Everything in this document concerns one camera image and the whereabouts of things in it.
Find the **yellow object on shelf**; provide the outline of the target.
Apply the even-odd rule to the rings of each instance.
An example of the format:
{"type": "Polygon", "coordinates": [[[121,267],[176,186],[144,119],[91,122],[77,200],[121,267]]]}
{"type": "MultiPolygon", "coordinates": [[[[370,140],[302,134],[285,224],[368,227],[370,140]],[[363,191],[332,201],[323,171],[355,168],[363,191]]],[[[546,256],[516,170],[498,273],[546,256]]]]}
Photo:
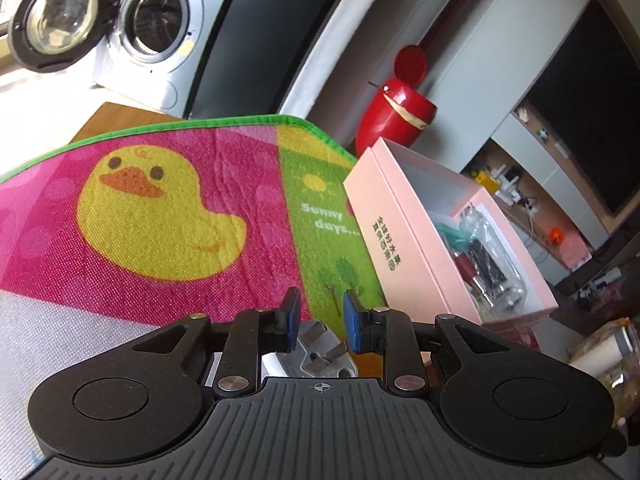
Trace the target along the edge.
{"type": "Polygon", "coordinates": [[[471,178],[475,183],[482,186],[490,194],[497,193],[501,188],[500,182],[484,170],[473,169],[471,171],[471,178]]]}

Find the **white wall charger plug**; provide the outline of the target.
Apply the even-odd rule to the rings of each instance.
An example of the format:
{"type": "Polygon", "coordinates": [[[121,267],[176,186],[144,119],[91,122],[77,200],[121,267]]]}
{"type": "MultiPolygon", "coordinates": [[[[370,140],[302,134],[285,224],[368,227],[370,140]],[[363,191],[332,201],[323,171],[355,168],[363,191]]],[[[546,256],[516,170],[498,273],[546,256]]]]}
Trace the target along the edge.
{"type": "Polygon", "coordinates": [[[347,344],[319,320],[301,322],[291,353],[262,357],[262,377],[354,378],[358,367],[347,344]]]}

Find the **silver washing machine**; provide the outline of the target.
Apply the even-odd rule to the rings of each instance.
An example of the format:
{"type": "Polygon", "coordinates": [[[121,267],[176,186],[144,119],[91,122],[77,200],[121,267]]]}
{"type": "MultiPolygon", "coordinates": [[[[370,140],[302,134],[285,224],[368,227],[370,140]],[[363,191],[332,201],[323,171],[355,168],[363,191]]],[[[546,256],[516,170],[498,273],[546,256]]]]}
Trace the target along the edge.
{"type": "Polygon", "coordinates": [[[116,0],[96,47],[96,83],[137,104],[182,117],[207,40],[226,0],[116,0]]]}

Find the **colourful cartoon play mat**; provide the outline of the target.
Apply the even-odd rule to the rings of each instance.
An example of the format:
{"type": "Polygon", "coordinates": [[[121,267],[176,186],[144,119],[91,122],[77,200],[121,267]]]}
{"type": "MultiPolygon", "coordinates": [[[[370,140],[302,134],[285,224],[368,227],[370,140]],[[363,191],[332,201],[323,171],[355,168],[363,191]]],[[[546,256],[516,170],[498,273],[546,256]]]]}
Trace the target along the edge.
{"type": "Polygon", "coordinates": [[[387,304],[344,181],[354,159],[288,116],[112,132],[1,183],[1,474],[42,460],[26,408],[44,378],[194,312],[224,322],[302,293],[387,304]]]}

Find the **red trash can with lid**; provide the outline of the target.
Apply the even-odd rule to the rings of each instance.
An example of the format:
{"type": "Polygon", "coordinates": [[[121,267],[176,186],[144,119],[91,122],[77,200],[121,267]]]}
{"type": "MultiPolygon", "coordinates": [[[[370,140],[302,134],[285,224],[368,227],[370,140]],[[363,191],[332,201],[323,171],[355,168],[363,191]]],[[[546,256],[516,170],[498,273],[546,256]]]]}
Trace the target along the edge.
{"type": "Polygon", "coordinates": [[[438,108],[416,90],[426,72],[427,57],[420,46],[409,44],[398,51],[393,75],[378,87],[360,119],[357,157],[379,138],[408,148],[432,124],[438,108]]]}

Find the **black television screen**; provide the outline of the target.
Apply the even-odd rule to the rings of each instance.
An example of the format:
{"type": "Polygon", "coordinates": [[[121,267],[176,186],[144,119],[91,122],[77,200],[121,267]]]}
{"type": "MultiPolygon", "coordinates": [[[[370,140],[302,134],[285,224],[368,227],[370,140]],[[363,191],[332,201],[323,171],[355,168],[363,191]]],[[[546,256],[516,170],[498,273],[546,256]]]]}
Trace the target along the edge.
{"type": "Polygon", "coordinates": [[[527,101],[616,214],[639,191],[639,62],[602,0],[591,0],[527,101]]]}

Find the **small orange pumpkin figure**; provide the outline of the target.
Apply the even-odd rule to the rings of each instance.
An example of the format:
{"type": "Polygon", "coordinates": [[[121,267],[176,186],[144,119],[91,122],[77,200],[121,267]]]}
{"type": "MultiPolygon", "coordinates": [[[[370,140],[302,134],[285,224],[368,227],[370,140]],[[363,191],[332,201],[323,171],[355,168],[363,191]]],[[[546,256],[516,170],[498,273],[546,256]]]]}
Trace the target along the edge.
{"type": "Polygon", "coordinates": [[[547,234],[547,240],[552,246],[561,246],[565,240],[565,234],[559,228],[552,228],[547,234]]]}

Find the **teal plastic hook tool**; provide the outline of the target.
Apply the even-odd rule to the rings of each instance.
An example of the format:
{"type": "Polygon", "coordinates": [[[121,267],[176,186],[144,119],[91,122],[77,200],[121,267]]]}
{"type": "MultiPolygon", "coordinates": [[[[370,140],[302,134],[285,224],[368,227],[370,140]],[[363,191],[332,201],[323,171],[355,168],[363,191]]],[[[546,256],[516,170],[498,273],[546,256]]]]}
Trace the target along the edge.
{"type": "Polygon", "coordinates": [[[465,252],[468,249],[472,240],[469,233],[444,222],[436,222],[435,228],[444,244],[452,252],[465,252]]]}

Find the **washing machine round door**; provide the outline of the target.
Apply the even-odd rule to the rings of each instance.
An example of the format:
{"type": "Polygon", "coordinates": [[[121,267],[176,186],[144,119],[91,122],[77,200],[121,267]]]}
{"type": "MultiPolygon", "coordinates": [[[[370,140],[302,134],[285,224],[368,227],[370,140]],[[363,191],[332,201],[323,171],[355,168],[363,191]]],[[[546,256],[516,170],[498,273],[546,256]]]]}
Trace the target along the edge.
{"type": "Polygon", "coordinates": [[[111,29],[119,0],[21,0],[9,49],[26,70],[54,73],[84,58],[111,29]]]}

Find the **dark red lipstick tube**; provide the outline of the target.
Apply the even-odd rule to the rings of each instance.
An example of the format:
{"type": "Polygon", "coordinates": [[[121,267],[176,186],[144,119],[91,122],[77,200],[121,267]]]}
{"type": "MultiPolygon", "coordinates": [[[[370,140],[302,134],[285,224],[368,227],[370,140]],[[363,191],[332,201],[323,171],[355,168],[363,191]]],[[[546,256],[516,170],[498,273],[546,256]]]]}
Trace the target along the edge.
{"type": "Polygon", "coordinates": [[[465,252],[454,252],[452,258],[462,280],[471,287],[478,301],[484,301],[486,289],[470,257],[465,252]]]}

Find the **white tv cabinet shelf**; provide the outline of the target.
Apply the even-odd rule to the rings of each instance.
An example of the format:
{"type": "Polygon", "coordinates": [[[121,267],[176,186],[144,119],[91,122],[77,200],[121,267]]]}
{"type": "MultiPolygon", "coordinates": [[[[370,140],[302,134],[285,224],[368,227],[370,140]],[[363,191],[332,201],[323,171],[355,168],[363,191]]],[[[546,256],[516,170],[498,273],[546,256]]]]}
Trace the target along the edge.
{"type": "Polygon", "coordinates": [[[632,198],[609,212],[566,145],[527,100],[518,103],[474,156],[465,171],[484,170],[501,184],[495,200],[525,232],[529,249],[539,245],[538,263],[548,260],[574,272],[597,255],[619,252],[637,234],[632,198]],[[561,246],[547,234],[559,228],[561,246]]]}

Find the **clear plastic bag of parts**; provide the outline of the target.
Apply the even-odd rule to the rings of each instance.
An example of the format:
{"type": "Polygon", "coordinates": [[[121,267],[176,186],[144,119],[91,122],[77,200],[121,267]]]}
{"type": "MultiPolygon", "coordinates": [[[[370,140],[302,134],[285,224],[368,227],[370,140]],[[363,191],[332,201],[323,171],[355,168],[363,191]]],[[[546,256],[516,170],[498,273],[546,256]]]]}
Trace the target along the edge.
{"type": "Polygon", "coordinates": [[[484,286],[488,311],[495,318],[519,315],[525,304],[527,288],[489,218],[469,204],[462,211],[460,229],[468,237],[466,252],[484,286]]]}

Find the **pink cardboard box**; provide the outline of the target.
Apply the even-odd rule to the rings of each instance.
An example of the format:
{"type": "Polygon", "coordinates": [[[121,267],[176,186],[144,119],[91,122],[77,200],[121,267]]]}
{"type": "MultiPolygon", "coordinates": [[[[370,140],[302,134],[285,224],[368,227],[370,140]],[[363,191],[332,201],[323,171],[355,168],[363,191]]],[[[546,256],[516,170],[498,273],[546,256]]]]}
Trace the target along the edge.
{"type": "Polygon", "coordinates": [[[377,140],[360,156],[344,188],[388,305],[420,322],[452,313],[480,323],[467,284],[454,264],[439,223],[455,228],[465,209],[479,211],[521,275],[526,296],[493,330],[536,323],[556,302],[510,221],[479,184],[408,148],[377,140]]]}

